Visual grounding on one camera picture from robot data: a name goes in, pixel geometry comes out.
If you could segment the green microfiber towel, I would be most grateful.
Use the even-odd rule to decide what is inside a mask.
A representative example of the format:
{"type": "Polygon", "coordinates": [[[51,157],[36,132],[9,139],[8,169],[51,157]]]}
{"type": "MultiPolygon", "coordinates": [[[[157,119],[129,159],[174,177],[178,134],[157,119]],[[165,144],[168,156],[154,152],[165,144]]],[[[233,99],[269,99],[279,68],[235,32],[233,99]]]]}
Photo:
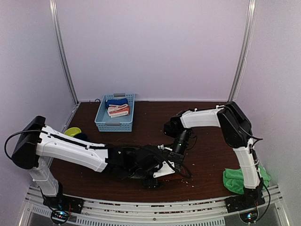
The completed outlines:
{"type": "MultiPolygon", "coordinates": [[[[261,177],[264,180],[266,187],[269,187],[271,176],[267,173],[264,167],[259,165],[261,177]]],[[[228,169],[223,171],[223,185],[230,192],[236,194],[244,194],[244,178],[241,169],[228,169]]]]}

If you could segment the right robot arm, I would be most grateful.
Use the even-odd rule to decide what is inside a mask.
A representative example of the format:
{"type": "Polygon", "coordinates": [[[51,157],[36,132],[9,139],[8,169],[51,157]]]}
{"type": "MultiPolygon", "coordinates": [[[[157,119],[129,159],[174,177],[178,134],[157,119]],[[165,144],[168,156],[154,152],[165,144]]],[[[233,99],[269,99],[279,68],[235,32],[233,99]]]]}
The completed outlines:
{"type": "Polygon", "coordinates": [[[252,125],[239,106],[231,101],[212,109],[189,109],[174,115],[164,124],[164,134],[174,138],[172,158],[180,159],[187,147],[192,128],[219,127],[224,140],[236,154],[243,174],[243,195],[241,204],[250,208],[261,199],[263,179],[260,176],[259,160],[254,144],[259,138],[254,137],[252,125]]]}

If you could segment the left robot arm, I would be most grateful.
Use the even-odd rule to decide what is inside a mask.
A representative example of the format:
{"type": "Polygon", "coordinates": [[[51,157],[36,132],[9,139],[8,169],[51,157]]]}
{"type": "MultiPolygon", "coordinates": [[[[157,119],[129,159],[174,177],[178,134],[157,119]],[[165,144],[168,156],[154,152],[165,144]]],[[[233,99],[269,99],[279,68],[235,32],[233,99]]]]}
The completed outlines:
{"type": "Polygon", "coordinates": [[[71,201],[63,194],[62,184],[55,179],[44,157],[75,163],[114,178],[140,179],[147,188],[160,186],[158,178],[180,174],[184,152],[191,131],[175,136],[171,145],[106,145],[87,141],[83,136],[70,137],[45,124],[43,116],[35,117],[22,131],[8,158],[18,167],[28,170],[40,188],[44,204],[65,209],[71,201]]]}

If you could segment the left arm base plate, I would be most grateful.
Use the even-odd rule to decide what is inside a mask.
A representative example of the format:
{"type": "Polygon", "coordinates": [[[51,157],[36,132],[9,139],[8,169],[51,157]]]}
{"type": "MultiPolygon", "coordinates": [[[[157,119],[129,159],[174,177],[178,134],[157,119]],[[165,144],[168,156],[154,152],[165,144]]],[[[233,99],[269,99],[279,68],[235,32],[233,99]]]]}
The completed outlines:
{"type": "Polygon", "coordinates": [[[82,212],[84,200],[71,196],[63,195],[62,198],[58,197],[45,197],[43,204],[50,207],[52,210],[64,210],[70,213],[80,214],[82,212]]]}

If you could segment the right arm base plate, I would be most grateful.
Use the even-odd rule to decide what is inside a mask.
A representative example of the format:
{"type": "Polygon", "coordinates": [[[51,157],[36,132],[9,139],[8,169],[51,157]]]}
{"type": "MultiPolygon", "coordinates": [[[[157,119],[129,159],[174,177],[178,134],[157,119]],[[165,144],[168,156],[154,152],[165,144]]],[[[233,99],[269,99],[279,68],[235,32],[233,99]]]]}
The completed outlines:
{"type": "Polygon", "coordinates": [[[246,197],[245,195],[231,196],[224,201],[228,213],[247,210],[265,204],[265,199],[263,197],[255,200],[253,197],[246,197]]]}

